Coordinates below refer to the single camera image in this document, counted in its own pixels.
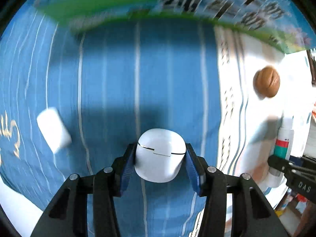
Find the brown walnut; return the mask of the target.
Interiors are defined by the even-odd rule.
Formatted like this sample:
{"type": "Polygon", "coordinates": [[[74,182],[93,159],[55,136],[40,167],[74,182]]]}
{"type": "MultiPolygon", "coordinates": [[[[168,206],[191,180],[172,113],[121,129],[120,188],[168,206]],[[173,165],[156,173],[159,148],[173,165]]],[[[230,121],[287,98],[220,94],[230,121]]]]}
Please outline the brown walnut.
{"type": "Polygon", "coordinates": [[[253,79],[254,89],[262,99],[276,96],[280,82],[280,76],[272,66],[266,66],[257,71],[253,79]]]}

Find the white rounded earbuds case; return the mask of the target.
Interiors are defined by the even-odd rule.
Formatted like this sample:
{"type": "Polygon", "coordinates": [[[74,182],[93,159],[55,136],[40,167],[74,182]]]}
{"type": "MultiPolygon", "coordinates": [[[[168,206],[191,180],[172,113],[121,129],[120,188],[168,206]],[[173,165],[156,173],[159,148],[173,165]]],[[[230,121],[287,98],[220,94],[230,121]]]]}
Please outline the white rounded earbuds case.
{"type": "Polygon", "coordinates": [[[185,141],[179,134],[154,128],[138,139],[134,168],[146,181],[166,183],[177,176],[185,154],[185,141]]]}

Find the white tube green red label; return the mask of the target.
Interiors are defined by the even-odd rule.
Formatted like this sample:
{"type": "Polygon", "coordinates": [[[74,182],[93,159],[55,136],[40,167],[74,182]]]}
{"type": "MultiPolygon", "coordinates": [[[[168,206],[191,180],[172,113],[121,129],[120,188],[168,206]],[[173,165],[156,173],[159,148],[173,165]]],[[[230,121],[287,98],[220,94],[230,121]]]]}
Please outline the white tube green red label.
{"type": "MultiPolygon", "coordinates": [[[[275,141],[273,155],[280,157],[282,159],[289,159],[293,142],[292,125],[293,117],[282,118],[282,123],[280,128],[278,129],[275,141]]],[[[283,176],[283,172],[270,166],[267,174],[268,187],[277,188],[281,184],[283,176]]]]}

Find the small white rectangular case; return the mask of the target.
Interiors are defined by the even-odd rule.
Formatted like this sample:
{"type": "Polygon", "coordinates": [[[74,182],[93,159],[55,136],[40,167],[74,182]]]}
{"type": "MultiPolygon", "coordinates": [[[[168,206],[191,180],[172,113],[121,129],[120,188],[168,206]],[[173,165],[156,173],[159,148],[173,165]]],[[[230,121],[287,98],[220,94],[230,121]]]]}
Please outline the small white rectangular case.
{"type": "Polygon", "coordinates": [[[53,154],[72,143],[58,110],[54,107],[43,110],[36,119],[39,130],[53,154]]]}

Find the blue striped bed cover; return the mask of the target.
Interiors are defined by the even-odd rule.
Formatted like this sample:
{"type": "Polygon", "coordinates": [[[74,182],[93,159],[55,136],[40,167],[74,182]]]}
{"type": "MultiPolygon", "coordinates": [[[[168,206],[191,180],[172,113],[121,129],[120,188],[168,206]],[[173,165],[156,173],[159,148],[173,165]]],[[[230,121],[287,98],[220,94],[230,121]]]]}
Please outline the blue striped bed cover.
{"type": "MultiPolygon", "coordinates": [[[[26,0],[1,36],[1,182],[31,234],[73,173],[97,174],[147,130],[179,134],[224,174],[255,171],[260,142],[276,140],[285,114],[284,53],[229,28],[186,18],[116,20],[76,33],[26,0]],[[257,71],[280,76],[276,96],[254,89],[257,71]],[[37,116],[54,107],[72,143],[53,154],[37,116]]],[[[185,157],[177,176],[149,182],[135,171],[114,198],[120,236],[198,236],[206,198],[185,157]]]]}

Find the printed cardboard box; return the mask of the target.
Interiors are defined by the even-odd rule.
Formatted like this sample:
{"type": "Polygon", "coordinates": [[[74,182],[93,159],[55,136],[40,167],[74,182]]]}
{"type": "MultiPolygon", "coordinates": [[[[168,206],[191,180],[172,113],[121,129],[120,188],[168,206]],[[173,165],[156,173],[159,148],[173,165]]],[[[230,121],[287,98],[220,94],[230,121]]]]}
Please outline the printed cardboard box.
{"type": "Polygon", "coordinates": [[[75,32],[131,18],[186,18],[236,29],[286,54],[315,48],[315,30],[291,0],[35,0],[34,5],[75,32]]]}

